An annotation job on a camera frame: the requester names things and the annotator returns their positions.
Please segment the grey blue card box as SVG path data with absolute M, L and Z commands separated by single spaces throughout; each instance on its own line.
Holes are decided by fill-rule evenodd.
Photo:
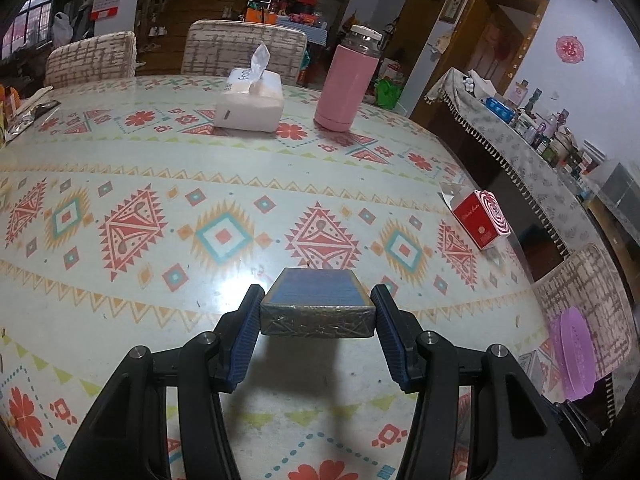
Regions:
M 286 268 L 260 304 L 269 337 L 370 338 L 375 306 L 351 270 Z

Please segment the red white spiral box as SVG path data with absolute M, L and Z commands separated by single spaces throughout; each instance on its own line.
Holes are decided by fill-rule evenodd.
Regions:
M 491 248 L 511 234 L 495 195 L 459 183 L 443 183 L 440 194 L 448 209 L 480 250 Z

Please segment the purple trash basket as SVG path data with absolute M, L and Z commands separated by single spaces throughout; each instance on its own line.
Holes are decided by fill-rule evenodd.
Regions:
M 596 357 L 585 317 L 570 307 L 550 322 L 550 334 L 565 396 L 570 401 L 588 396 L 596 384 Z

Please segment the sideboard with lace cloth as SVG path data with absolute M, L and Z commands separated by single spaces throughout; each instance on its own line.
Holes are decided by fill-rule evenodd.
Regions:
M 525 139 L 488 107 L 465 90 L 465 76 L 452 68 L 435 82 L 423 99 L 444 102 L 451 116 L 469 136 L 493 157 L 526 200 L 541 229 L 556 252 L 568 258 L 585 244 L 608 250 L 623 280 L 639 284 L 639 206 L 625 203 L 639 196 L 633 178 L 630 187 L 614 196 L 620 187 L 606 180 L 622 173 L 623 167 L 601 165 L 575 180 L 563 167 L 553 168 Z

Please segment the covered microwave oven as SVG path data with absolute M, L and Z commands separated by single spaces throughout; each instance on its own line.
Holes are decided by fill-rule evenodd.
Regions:
M 607 160 L 590 171 L 587 179 L 614 216 L 639 231 L 639 165 Z

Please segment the blue box on sideboard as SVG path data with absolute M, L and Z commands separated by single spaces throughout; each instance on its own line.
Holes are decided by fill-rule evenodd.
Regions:
M 485 106 L 491 111 L 491 113 L 494 113 L 506 124 L 510 124 L 510 122 L 512 122 L 514 110 L 506 104 L 503 104 L 503 102 L 500 102 L 495 98 L 487 98 L 485 100 Z

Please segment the white tissue pack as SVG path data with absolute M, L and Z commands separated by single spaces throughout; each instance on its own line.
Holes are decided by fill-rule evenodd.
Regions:
M 218 96 L 214 125 L 217 128 L 254 132 L 275 132 L 284 109 L 282 81 L 267 70 L 268 47 L 261 42 L 249 68 L 235 67 L 224 91 Z

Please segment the green bag on floor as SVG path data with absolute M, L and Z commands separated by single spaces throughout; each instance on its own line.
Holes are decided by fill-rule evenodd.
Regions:
M 388 79 L 379 79 L 375 84 L 375 104 L 383 110 L 392 110 L 402 93 L 402 89 Z

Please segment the pink thermos bottle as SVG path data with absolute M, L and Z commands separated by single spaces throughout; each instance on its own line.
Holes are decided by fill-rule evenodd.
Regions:
M 350 129 L 378 66 L 381 40 L 380 32 L 352 25 L 336 47 L 314 113 L 314 121 L 322 128 L 334 132 Z

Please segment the patterned chair near pillar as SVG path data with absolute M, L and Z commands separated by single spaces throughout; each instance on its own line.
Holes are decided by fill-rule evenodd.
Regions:
M 44 84 L 63 88 L 132 78 L 136 72 L 136 57 L 136 36 L 133 32 L 113 32 L 75 41 L 51 52 Z

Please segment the patterned chair behind bottle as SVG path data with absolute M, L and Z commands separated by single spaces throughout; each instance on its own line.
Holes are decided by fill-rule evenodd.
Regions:
M 254 51 L 264 44 L 270 52 L 267 70 L 294 86 L 302 69 L 307 36 L 280 25 L 229 20 L 198 20 L 186 34 L 181 75 L 228 76 L 235 67 L 250 66 Z

